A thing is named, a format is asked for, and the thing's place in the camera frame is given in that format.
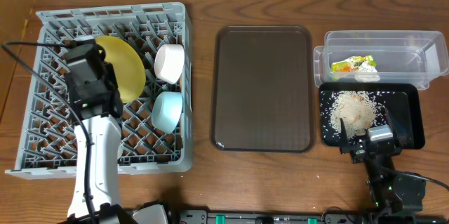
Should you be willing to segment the green orange snack wrapper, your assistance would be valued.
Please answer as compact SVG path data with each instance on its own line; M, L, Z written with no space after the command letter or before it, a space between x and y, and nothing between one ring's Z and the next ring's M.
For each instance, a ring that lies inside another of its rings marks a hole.
M372 55L356 55L339 62L333 62L330 66L330 69L334 72L351 72L358 70L359 67L365 62L369 66L373 67L377 65Z

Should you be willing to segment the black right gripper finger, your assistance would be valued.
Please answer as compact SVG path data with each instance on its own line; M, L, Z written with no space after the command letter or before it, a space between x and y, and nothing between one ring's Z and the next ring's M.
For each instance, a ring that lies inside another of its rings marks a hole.
M340 153L346 154L350 152L349 139L347 137L346 128L344 125L344 120L340 118L340 128L341 128L341 138L340 138Z
M387 123L393 133L395 144L400 147L405 147L408 140L406 129L397 119L394 118L392 112L390 112L388 108L385 109L385 113L387 117Z

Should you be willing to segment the dark brown serving tray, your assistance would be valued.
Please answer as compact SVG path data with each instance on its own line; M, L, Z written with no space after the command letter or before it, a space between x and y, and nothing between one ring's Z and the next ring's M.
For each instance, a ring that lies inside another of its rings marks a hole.
M316 140L311 34L301 26L217 33L210 140L222 151L304 153Z

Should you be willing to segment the black waste tray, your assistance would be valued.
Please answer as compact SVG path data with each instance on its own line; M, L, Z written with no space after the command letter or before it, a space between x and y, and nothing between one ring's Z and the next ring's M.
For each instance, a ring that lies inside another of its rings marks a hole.
M422 115L420 110L420 100L417 89L411 84L385 84L385 83L325 83L319 87L319 98L321 91L368 91L368 92L388 92L385 109L392 112L395 119L405 126L408 132L408 140L404 149L418 150L425 145L424 129L422 125ZM363 136L350 140L351 145L358 143L367 137L367 132ZM331 147L340 144L338 140L325 140L322 142Z

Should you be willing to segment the yellow plate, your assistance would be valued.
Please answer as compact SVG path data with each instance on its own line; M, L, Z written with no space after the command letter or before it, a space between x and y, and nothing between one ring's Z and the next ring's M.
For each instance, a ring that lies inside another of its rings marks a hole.
M123 103L140 97L145 87L145 68L131 45L117 37L96 37L95 42L105 49L105 61L113 65L120 98Z

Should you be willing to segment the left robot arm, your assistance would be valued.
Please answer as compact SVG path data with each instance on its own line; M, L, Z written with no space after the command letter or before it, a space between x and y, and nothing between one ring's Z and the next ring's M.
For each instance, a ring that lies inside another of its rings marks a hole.
M103 209L121 205L118 149L123 102L110 63L82 59L68 65L78 157L76 185L67 217L97 220Z

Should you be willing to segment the spilled rice pile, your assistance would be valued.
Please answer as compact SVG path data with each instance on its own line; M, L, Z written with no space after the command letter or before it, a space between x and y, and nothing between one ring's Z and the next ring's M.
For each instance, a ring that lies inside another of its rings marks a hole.
M368 91L321 91L320 119L325 140L338 140L342 132L340 120L344 122L350 140L371 127L387 123L385 112L388 92Z

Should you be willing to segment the white tissue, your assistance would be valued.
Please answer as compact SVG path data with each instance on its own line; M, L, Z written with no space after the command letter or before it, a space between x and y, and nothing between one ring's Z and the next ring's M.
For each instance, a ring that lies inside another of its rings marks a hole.
M375 66L370 65L367 61L363 62L355 73L355 80L358 82L377 82L380 76L375 69Z

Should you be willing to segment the clear plastic bin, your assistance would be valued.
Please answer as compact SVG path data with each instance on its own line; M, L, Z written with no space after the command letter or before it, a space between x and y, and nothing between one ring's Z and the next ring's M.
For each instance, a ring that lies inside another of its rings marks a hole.
M334 72L333 62L372 55L380 80L369 83L412 84L424 90L448 74L448 47L438 31L341 30L329 31L324 45L314 49L314 81L357 83L355 71Z

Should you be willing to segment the light blue bowl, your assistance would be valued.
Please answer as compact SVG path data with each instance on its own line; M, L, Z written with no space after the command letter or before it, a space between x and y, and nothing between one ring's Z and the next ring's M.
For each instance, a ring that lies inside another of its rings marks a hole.
M152 125L164 133L172 133L182 114L183 97L180 92L160 93L152 109Z

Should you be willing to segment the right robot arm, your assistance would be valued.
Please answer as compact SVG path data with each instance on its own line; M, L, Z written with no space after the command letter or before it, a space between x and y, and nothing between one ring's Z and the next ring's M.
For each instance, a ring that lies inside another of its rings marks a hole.
M377 206L366 214L367 223L415 223L415 214L423 209L426 180L394 168L392 157L402 152L408 132L390 111L386 116L386 124L368 129L367 137L353 145L341 119L340 152L365 165L370 196Z

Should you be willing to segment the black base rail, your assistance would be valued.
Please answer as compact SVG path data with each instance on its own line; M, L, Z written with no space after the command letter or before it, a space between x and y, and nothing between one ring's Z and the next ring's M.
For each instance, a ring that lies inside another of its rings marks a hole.
M131 211L137 223L173 223L173 224L363 224L363 223L428 223L444 224L448 220L437 217L381 216L344 212L330 207L323 213L282 214L248 212L214 212L205 209L187 209L175 211L167 204L145 204Z

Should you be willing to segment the white bowl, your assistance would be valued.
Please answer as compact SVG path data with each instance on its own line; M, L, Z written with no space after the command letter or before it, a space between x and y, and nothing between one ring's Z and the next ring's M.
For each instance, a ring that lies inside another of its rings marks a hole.
M156 53L154 71L158 79L175 84L180 78L185 61L184 47L164 44Z

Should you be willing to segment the grey plastic dish rack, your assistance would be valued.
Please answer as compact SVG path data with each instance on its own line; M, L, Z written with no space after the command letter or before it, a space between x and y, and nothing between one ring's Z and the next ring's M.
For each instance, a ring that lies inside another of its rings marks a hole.
M103 6L39 11L39 47L12 176L32 180L71 178L76 174L77 146L68 108L64 75L68 70L62 43L87 36L117 37L131 45L145 67L141 96L123 108L120 173L137 175L188 171L193 164L193 27L180 2ZM185 63L178 82L167 84L154 73L156 52L164 44L179 44ZM180 92L180 121L172 133L153 127L157 95Z

